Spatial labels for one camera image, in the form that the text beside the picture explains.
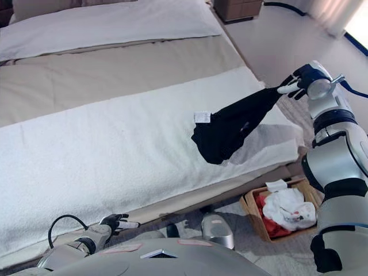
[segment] sticker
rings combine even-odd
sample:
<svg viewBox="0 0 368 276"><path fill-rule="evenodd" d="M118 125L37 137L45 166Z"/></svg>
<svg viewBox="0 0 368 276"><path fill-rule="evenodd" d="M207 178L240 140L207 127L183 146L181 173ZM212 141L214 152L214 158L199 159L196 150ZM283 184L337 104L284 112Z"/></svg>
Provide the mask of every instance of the sticker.
<svg viewBox="0 0 368 276"><path fill-rule="evenodd" d="M182 246L212 246L212 244L203 240L178 240Z"/></svg>
<svg viewBox="0 0 368 276"><path fill-rule="evenodd" d="M115 246L114 248L108 249L100 254L111 254L111 253L119 253L119 252L133 252L141 248L143 243L135 243L135 244L124 244L121 246Z"/></svg>
<svg viewBox="0 0 368 276"><path fill-rule="evenodd" d="M195 123L199 123L199 122L209 123L209 122L211 122L211 112L208 112L208 111L194 112L194 122Z"/></svg>

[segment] black cloth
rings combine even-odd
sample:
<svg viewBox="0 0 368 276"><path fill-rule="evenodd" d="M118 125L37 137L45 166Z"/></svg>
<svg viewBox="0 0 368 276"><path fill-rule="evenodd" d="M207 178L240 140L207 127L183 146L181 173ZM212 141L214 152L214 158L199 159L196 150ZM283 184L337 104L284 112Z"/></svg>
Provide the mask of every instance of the black cloth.
<svg viewBox="0 0 368 276"><path fill-rule="evenodd" d="M241 99L211 114L210 123L196 123L191 139L208 163L221 164L244 144L281 96L275 87Z"/></svg>

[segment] beige sheet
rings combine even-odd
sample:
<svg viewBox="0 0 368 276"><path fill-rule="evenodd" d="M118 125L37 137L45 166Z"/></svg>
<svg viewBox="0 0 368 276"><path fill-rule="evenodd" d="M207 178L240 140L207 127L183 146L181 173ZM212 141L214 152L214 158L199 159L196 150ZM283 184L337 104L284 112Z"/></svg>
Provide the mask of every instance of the beige sheet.
<svg viewBox="0 0 368 276"><path fill-rule="evenodd" d="M0 127L243 64L222 36L19 60L0 67Z"/></svg>

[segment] clothing tag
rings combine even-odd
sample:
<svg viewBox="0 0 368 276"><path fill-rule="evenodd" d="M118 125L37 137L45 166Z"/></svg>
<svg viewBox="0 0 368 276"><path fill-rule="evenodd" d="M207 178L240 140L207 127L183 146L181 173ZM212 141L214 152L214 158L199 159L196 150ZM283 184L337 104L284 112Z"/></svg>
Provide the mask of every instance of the clothing tag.
<svg viewBox="0 0 368 276"><path fill-rule="evenodd" d="M271 193L288 188L288 184L282 179L275 182L266 182L266 186Z"/></svg>
<svg viewBox="0 0 368 276"><path fill-rule="evenodd" d="M194 112L194 122L204 122L209 123L211 122L211 112L209 111L198 111Z"/></svg>

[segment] laundry basket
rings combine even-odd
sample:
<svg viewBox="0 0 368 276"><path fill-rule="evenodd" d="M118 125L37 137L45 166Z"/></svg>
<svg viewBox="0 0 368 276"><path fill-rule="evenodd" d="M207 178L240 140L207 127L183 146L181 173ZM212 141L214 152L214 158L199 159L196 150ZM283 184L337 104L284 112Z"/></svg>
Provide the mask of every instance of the laundry basket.
<svg viewBox="0 0 368 276"><path fill-rule="evenodd" d="M302 194L304 195L304 200L306 202L308 201L308 202L313 203L316 210L322 203L322 196L318 194L315 188L313 188L309 184L308 180L306 180L305 178L290 181L287 183L287 186L289 188L297 188L300 192L302 192ZM316 230L316 226L312 226L307 229L294 231L291 234L284 236L284 237L271 238L269 236L269 233L266 230L262 217L258 211L257 204L255 202L255 198L260 194L266 197L270 194L270 192L268 191L267 187L253 189L241 197L240 203L243 209L248 213L248 216L250 218L251 224L253 225L255 232L260 236L262 240L271 242L271 243L281 242L285 239L290 239L291 237L295 237L301 233L314 232Z"/></svg>

